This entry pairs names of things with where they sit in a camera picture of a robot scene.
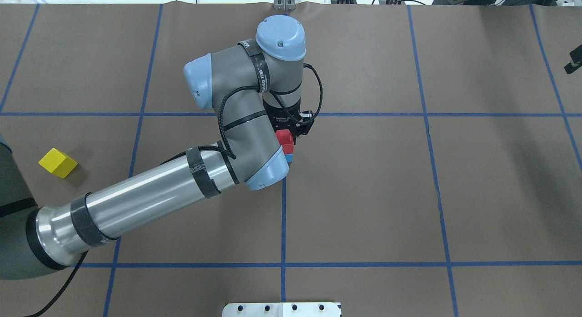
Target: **blue joint cover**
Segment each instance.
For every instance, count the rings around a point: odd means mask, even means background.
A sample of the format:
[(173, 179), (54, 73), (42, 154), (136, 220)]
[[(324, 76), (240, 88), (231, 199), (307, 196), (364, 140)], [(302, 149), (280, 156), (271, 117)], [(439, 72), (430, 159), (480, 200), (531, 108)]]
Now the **blue joint cover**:
[(246, 181), (246, 184), (252, 191), (256, 191), (277, 183), (285, 178), (288, 173), (289, 164), (287, 164), (287, 159), (283, 153), (283, 147), (280, 146), (269, 161)]
[(12, 152), (10, 145), (8, 145), (8, 143), (6, 143), (6, 140), (4, 140), (4, 137), (2, 137), (2, 134), (0, 134), (0, 145), (4, 145), (4, 146), (8, 147), (8, 150), (10, 150), (10, 152)]
[(184, 66), (184, 77), (196, 100), (198, 108), (212, 109), (212, 62), (210, 53), (188, 62)]
[(279, 60), (298, 61), (305, 56), (305, 29), (293, 17), (266, 18), (256, 29), (256, 42), (264, 52)]

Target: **black rubber band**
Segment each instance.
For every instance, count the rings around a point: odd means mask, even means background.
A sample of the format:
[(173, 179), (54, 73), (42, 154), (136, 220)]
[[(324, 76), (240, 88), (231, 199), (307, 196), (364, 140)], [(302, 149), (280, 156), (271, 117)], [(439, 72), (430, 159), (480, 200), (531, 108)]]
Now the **black rubber band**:
[(0, 218), (36, 206), (37, 203), (33, 197), (28, 197), (27, 199), (18, 200), (13, 203), (8, 203), (7, 205), (0, 206)]
[(254, 114), (249, 114), (248, 116), (243, 117), (243, 118), (240, 118), (240, 119), (237, 119), (234, 122), (231, 122), (230, 124), (226, 124), (226, 126), (224, 126), (223, 129), (226, 132), (226, 131), (228, 131), (231, 128), (237, 127), (239, 125), (244, 124), (245, 122), (251, 121), (251, 120), (253, 120), (255, 118), (258, 118), (258, 117), (264, 116), (264, 115), (266, 115), (266, 111), (265, 110), (262, 110), (262, 111), (259, 111), (259, 112), (255, 112)]
[(271, 76), (269, 75), (269, 67), (266, 65), (265, 56), (262, 53), (261, 47), (254, 39), (240, 41), (239, 45), (245, 49), (247, 56), (253, 62), (256, 80), (259, 86), (258, 92), (268, 92), (271, 89)]
[[(218, 145), (219, 148), (224, 149), (224, 145), (222, 145), (222, 141), (218, 141), (216, 144)], [(232, 169), (231, 161), (228, 159), (228, 156), (224, 152), (221, 152), (221, 155), (222, 155), (222, 159), (224, 159), (224, 164), (226, 165), (228, 172), (231, 174), (231, 178), (232, 178), (233, 182), (235, 182), (235, 185), (239, 184), (239, 178), (236, 176), (235, 170)]]
[(54, 261), (42, 248), (40, 240), (38, 240), (37, 229), (36, 229), (36, 216), (39, 209), (34, 209), (26, 220), (26, 239), (29, 243), (30, 250), (33, 252), (35, 257), (46, 267), (54, 269), (55, 271), (62, 271), (68, 266), (61, 265)]
[(71, 201), (71, 221), (73, 221), (73, 227), (83, 242), (92, 247), (100, 247), (111, 243), (116, 238), (110, 238), (103, 234), (93, 222), (86, 203), (90, 194), (87, 193)]
[(202, 195), (206, 199), (219, 195), (221, 192), (216, 187), (216, 184), (214, 184), (214, 181), (210, 179), (210, 176), (208, 176), (208, 171), (202, 160), (202, 155), (200, 155), (200, 150), (197, 147), (186, 150), (186, 159), (188, 160), (192, 177), (196, 181), (198, 188), (200, 188)]
[(273, 93), (275, 93), (276, 95), (289, 95), (289, 94), (297, 91), (299, 89), (299, 87), (301, 87), (301, 84), (302, 83), (299, 83), (299, 85), (297, 85), (297, 87), (295, 87), (295, 89), (292, 89), (291, 91), (287, 91), (287, 92), (277, 92), (277, 91), (273, 91)]

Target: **robotic arm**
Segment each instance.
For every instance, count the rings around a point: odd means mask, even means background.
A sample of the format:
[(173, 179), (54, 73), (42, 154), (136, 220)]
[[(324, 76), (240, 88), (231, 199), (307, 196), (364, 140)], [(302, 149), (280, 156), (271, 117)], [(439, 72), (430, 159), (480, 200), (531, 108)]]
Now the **robotic arm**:
[(274, 130), (289, 129), (295, 139), (317, 115), (299, 112), (304, 55), (303, 26), (277, 15), (259, 24), (256, 40), (189, 62), (188, 86), (198, 107), (214, 108), (221, 141), (61, 207), (38, 208), (0, 137), (0, 279), (60, 271), (93, 247), (240, 182), (258, 190), (282, 180), (289, 165)]

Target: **white metal plate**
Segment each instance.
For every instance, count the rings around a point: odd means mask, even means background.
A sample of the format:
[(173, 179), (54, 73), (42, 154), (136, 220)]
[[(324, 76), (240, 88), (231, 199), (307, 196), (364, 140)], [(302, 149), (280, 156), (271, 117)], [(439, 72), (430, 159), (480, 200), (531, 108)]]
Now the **white metal plate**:
[(222, 317), (341, 317), (341, 304), (338, 302), (227, 304), (222, 310)]

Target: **red block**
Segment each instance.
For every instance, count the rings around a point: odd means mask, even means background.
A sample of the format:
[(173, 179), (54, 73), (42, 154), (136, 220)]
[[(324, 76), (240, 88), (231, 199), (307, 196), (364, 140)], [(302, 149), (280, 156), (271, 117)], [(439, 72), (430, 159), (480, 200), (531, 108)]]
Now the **red block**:
[(282, 129), (280, 131), (276, 131), (275, 135), (277, 135), (277, 139), (279, 140), (279, 144), (293, 144), (293, 135), (289, 129)]
[(285, 153), (285, 155), (288, 155), (290, 153), (293, 153), (293, 143), (291, 144), (283, 144), (283, 153)]

